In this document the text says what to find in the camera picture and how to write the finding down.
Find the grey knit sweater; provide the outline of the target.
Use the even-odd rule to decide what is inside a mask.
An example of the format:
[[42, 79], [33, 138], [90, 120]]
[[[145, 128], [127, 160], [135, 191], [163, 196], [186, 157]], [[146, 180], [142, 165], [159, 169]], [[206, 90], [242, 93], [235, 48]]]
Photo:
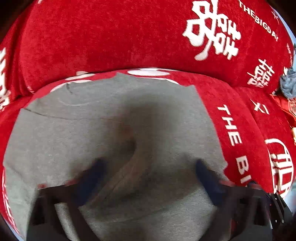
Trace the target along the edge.
[[197, 159], [226, 162], [195, 87], [118, 73], [67, 83], [18, 114], [4, 154], [6, 193], [21, 235], [38, 184], [77, 178], [96, 159], [106, 173], [81, 208], [102, 240], [198, 240], [215, 207]]

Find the red wedding seat cover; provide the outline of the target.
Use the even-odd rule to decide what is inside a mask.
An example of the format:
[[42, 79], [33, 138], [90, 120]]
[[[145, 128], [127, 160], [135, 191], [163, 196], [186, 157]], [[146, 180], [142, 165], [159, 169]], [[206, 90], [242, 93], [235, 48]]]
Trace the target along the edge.
[[1, 111], [1, 215], [18, 233], [6, 193], [4, 154], [20, 111], [63, 85], [109, 79], [120, 74], [165, 80], [199, 94], [216, 130], [226, 162], [220, 178], [245, 186], [257, 182], [266, 192], [285, 197], [295, 178], [295, 142], [291, 127], [274, 99], [262, 90], [231, 87], [205, 75], [166, 69], [120, 70], [59, 80], [20, 97]]

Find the red embroidered pillow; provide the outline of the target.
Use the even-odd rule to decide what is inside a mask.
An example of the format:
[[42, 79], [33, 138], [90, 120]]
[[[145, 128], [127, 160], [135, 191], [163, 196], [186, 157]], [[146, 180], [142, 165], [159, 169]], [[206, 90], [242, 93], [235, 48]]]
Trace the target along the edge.
[[295, 98], [288, 99], [283, 94], [272, 94], [271, 97], [285, 113], [285, 117], [291, 128], [295, 128]]

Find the grey blue towel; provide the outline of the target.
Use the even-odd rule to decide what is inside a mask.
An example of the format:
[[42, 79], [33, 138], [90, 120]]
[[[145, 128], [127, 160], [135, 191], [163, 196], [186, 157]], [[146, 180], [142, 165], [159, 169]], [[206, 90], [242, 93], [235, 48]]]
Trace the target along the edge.
[[284, 69], [284, 74], [280, 77], [280, 89], [286, 98], [296, 97], [296, 73], [292, 67]]

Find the red wedding back cushion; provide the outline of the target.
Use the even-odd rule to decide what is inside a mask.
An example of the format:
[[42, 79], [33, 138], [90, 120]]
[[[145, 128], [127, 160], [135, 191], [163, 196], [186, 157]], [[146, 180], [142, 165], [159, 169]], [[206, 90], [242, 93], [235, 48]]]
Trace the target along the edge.
[[292, 54], [267, 1], [32, 1], [1, 40], [1, 106], [79, 72], [143, 67], [271, 93]]

